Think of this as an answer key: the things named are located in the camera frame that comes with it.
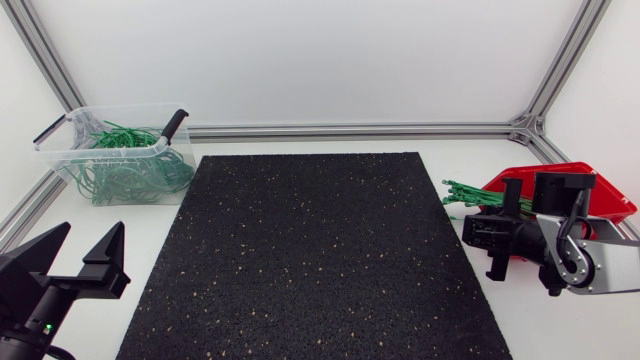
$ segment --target clear plastic bin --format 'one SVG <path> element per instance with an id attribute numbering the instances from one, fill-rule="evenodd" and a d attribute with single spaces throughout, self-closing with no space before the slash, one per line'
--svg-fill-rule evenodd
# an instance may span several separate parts
<path id="1" fill-rule="evenodd" d="M 33 142 L 47 161 L 93 205 L 180 204 L 196 170 L 181 104 L 98 106 L 76 109 Z M 145 147 L 102 148 L 97 138 L 118 127 L 157 139 Z"/>

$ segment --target aluminum frame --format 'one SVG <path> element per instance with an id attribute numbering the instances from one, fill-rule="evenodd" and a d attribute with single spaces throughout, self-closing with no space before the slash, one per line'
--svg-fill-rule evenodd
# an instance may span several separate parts
<path id="1" fill-rule="evenodd" d="M 86 106 L 29 0 L 0 0 L 25 46 L 63 107 L 70 111 Z M 553 102 L 593 36 L 611 0 L 583 0 L 530 105 L 521 115 L 495 123 L 363 124 L 351 126 L 246 126 L 190 128 L 195 143 L 246 141 L 326 141 L 380 139 L 509 139 L 521 143 L 545 164 L 569 158 L 546 137 L 545 121 Z M 0 253 L 17 246 L 40 215 L 65 187 L 48 172 L 0 223 Z M 640 239 L 631 223 L 620 226 Z"/>

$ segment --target white table surface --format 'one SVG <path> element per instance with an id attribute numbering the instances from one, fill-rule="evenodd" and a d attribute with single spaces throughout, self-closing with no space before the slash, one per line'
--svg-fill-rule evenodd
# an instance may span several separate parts
<path id="1" fill-rule="evenodd" d="M 194 151 L 197 160 L 203 155 L 417 151 L 441 197 L 448 189 L 443 179 L 480 187 L 505 168 L 539 164 L 525 147 L 505 140 L 214 143 L 194 145 Z M 456 217 L 477 212 L 458 204 L 445 208 Z M 27 237 L 71 223 L 49 273 L 76 275 L 86 252 L 122 220 L 125 272 L 132 281 L 120 300 L 76 301 L 55 345 L 79 360 L 116 357 L 177 211 L 177 205 L 92 207 L 75 187 L 62 192 Z M 462 221 L 454 221 L 454 227 L 460 235 Z M 537 266 L 512 260 L 506 281 L 493 282 L 484 275 L 491 261 L 486 252 L 464 249 L 514 359 L 640 359 L 640 293 L 578 296 L 563 291 L 553 298 L 538 281 Z"/>

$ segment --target black cable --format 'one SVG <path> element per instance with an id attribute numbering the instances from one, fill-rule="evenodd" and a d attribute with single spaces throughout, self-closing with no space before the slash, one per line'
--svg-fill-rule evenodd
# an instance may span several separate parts
<path id="1" fill-rule="evenodd" d="M 580 192 L 578 192 L 578 196 L 576 196 L 576 201 L 573 203 L 573 207 L 571 208 L 571 214 L 560 226 L 558 237 L 556 238 L 556 251 L 558 252 L 558 256 L 560 256 L 562 262 L 565 263 L 565 267 L 566 264 L 569 264 L 571 261 L 566 254 L 565 241 L 567 241 L 567 235 L 569 235 L 569 231 L 571 231 L 573 224 L 575 224 L 576 219 L 578 218 L 578 210 L 583 202 L 584 190 L 580 190 Z M 587 228 L 589 228 L 589 236 L 591 236 L 590 226 L 587 226 Z"/>

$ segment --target cable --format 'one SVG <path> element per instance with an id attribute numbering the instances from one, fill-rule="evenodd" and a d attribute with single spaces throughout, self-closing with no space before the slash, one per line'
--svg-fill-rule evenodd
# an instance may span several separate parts
<path id="1" fill-rule="evenodd" d="M 452 180 L 443 180 L 443 184 L 451 186 L 449 193 L 451 195 L 442 199 L 442 204 L 447 205 L 454 202 L 463 202 L 465 206 L 502 206 L 504 193 L 482 190 L 473 186 L 460 184 Z M 522 213 L 526 215 L 534 215 L 531 210 L 532 201 L 520 198 L 520 207 Z"/>
<path id="2" fill-rule="evenodd" d="M 112 122 L 109 131 L 91 134 L 93 149 L 135 148 L 154 145 L 160 132 L 147 128 L 126 128 Z M 154 203 L 164 195 L 186 189 L 195 173 L 184 157 L 172 148 L 151 157 L 72 160 L 64 169 L 76 181 L 82 196 L 94 205 L 114 201 Z"/>

